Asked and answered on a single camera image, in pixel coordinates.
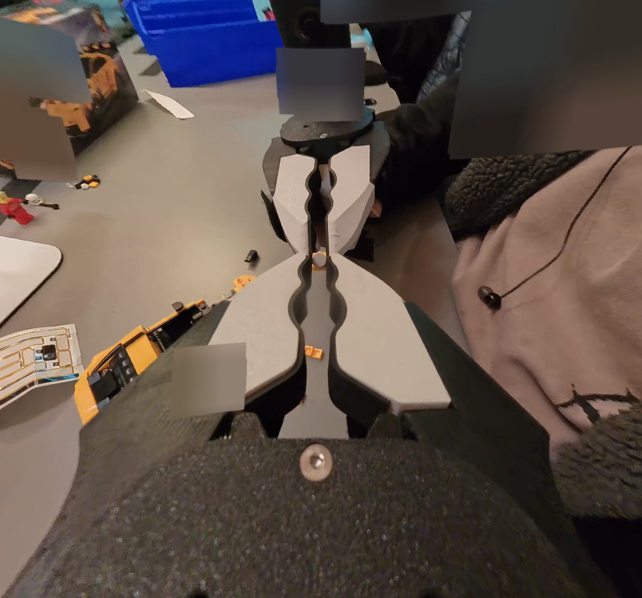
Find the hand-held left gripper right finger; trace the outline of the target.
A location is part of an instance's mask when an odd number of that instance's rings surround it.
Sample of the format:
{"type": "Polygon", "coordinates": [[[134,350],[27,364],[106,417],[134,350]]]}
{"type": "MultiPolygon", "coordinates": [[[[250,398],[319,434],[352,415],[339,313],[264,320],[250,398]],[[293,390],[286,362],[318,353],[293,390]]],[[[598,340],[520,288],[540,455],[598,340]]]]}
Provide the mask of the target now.
{"type": "Polygon", "coordinates": [[[445,409],[442,378],[404,300],[377,276],[341,255],[327,269],[335,321],[331,398],[346,414],[445,409]]]}

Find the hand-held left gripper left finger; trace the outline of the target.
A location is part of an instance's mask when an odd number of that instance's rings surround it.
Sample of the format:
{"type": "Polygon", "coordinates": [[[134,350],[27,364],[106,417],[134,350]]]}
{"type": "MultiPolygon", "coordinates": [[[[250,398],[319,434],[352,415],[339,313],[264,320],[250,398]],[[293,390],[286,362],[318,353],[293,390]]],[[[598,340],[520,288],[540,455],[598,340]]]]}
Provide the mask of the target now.
{"type": "Polygon", "coordinates": [[[302,361],[295,301],[304,291],[306,253],[259,275],[229,301],[209,345],[244,344],[246,398],[257,398],[294,375],[302,361]]]}

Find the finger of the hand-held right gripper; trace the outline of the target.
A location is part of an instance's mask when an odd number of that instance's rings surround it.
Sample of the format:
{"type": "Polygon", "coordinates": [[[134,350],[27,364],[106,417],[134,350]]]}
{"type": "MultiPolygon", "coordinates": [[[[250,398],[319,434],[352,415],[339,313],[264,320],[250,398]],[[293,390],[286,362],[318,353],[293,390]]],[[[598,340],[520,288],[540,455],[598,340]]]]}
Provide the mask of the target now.
{"type": "Polygon", "coordinates": [[[326,217],[328,251],[344,255],[353,249],[375,199],[370,180],[369,145],[351,146],[330,159],[334,185],[326,217]]]}
{"type": "Polygon", "coordinates": [[[309,179],[317,161],[307,155],[293,154],[281,158],[278,166],[273,201],[285,237],[298,254],[311,254],[311,223],[308,203],[311,197],[309,179]]]}

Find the blue plastic storage bin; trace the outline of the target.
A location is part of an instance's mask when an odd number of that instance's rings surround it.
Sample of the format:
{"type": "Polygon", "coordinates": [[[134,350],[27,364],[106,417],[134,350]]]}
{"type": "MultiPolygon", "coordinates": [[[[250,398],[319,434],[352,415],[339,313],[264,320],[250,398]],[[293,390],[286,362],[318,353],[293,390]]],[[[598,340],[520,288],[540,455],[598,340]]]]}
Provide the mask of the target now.
{"type": "Polygon", "coordinates": [[[258,19],[253,0],[124,0],[123,6],[144,42],[168,30],[258,19]]]}
{"type": "Polygon", "coordinates": [[[172,88],[272,75],[283,47],[277,23],[258,19],[142,30],[140,38],[172,88]]]}

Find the orange lego car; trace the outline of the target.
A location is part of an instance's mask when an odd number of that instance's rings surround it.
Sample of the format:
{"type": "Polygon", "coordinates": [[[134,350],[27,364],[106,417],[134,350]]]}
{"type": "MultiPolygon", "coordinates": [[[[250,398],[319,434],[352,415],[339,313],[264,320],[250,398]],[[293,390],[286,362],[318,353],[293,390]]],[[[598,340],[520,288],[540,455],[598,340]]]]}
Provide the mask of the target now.
{"type": "Polygon", "coordinates": [[[74,398],[83,425],[114,404],[116,396],[141,404],[172,378],[174,353],[181,347],[206,345],[218,329],[235,295],[256,279],[243,274],[232,291],[209,305],[204,299],[173,303],[173,311],[155,324],[138,326],[115,345],[98,353],[75,384],[74,398]]]}

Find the black lego car box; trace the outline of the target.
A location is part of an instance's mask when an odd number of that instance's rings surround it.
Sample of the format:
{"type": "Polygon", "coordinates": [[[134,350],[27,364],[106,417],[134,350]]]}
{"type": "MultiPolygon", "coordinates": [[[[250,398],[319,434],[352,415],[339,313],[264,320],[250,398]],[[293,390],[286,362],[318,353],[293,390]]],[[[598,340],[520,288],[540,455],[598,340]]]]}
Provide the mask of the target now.
{"type": "Polygon", "coordinates": [[[138,103],[96,4],[24,0],[1,9],[1,173],[61,181],[72,159],[138,103]]]}

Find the red lego minifigure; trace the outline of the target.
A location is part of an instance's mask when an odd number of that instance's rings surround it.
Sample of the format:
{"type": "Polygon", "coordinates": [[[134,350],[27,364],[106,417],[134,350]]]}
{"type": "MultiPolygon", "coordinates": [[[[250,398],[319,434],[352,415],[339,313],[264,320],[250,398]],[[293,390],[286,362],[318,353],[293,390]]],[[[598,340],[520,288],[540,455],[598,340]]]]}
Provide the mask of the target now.
{"type": "Polygon", "coordinates": [[[1,191],[1,214],[16,221],[20,225],[28,225],[35,218],[34,215],[24,207],[25,204],[25,200],[9,197],[1,191]]]}

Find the dark patterned cloth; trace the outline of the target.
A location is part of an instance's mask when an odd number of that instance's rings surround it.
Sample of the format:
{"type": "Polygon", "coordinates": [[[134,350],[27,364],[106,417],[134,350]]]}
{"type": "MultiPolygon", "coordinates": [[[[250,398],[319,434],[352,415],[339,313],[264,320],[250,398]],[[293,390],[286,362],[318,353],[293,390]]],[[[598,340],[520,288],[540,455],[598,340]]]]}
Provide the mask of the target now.
{"type": "Polygon", "coordinates": [[[427,98],[434,90],[461,69],[465,39],[471,14],[471,11],[465,11],[454,16],[451,28],[445,38],[444,46],[422,82],[415,100],[416,103],[427,98]]]}

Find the white paper scrap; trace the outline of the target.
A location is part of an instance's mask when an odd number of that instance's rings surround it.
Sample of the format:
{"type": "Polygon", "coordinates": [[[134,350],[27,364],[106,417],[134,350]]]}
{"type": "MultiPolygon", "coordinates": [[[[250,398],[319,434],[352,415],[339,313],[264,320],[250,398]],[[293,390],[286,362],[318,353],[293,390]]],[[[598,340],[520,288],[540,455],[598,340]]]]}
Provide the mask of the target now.
{"type": "Polygon", "coordinates": [[[163,108],[178,120],[189,120],[195,117],[186,107],[179,104],[169,96],[161,95],[150,90],[144,90],[149,99],[159,107],[163,108]]]}

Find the beige hoodie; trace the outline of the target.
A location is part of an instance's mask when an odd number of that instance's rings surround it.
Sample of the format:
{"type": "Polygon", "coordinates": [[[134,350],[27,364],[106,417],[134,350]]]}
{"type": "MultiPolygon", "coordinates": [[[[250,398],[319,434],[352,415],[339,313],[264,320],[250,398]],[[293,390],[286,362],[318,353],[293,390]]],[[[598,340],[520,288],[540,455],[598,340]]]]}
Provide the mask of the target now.
{"type": "Polygon", "coordinates": [[[454,298],[472,356],[546,429],[551,452],[641,401],[641,147],[616,167],[558,262],[499,311],[477,289],[502,294],[548,262],[624,150],[595,152],[459,245],[454,298]]]}

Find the white sticker sheet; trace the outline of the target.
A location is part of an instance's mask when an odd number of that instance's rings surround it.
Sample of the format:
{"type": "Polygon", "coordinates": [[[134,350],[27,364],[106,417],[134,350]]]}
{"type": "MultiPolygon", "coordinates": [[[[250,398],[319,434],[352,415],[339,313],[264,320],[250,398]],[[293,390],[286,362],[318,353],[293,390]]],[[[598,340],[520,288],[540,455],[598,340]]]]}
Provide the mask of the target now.
{"type": "Polygon", "coordinates": [[[74,324],[1,337],[1,408],[40,387],[76,382],[84,372],[74,324]]]}

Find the white rounded base board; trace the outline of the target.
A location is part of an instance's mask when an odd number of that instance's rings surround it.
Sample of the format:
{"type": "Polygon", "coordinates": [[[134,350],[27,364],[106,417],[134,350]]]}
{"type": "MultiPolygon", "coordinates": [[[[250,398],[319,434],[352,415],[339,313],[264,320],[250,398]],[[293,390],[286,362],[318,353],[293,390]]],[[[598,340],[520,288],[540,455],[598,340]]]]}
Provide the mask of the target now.
{"type": "Polygon", "coordinates": [[[38,290],[63,261],[59,248],[1,236],[1,325],[38,290]]]}

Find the black wired earphone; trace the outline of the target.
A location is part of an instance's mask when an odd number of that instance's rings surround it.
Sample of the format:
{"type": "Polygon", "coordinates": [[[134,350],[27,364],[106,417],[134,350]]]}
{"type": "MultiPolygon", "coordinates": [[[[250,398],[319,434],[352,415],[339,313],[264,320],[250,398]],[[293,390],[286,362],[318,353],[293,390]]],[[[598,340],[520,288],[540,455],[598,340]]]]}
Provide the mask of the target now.
{"type": "Polygon", "coordinates": [[[632,149],[633,149],[632,145],[628,146],[622,153],[619,154],[619,156],[613,161],[610,167],[606,170],[605,174],[602,176],[599,183],[595,186],[595,188],[592,190],[590,195],[584,201],[580,209],[574,215],[573,219],[571,220],[569,226],[566,229],[566,233],[564,235],[564,238],[562,240],[559,250],[548,262],[546,262],[544,265],[539,267],[536,271],[531,273],[529,276],[527,276],[523,280],[519,281],[516,285],[514,285],[512,288],[508,289],[506,292],[502,294],[496,292],[495,290],[491,289],[488,286],[481,286],[479,287],[479,289],[477,289],[477,297],[484,305],[486,305],[486,307],[489,310],[499,311],[502,308],[503,301],[507,297],[516,293],[519,289],[524,287],[527,283],[529,283],[530,281],[540,276],[542,273],[544,273],[550,267],[552,267],[556,262],[558,262],[558,260],[561,258],[561,256],[565,252],[566,247],[571,238],[571,235],[573,234],[573,231],[576,225],[578,224],[580,218],[588,209],[588,207],[591,205],[591,203],[595,200],[596,196],[598,195],[600,190],[603,188],[603,186],[606,184],[607,180],[609,179],[611,174],[614,172],[616,167],[622,162],[622,160],[625,159],[625,157],[630,153],[630,151],[632,151],[632,149]]]}

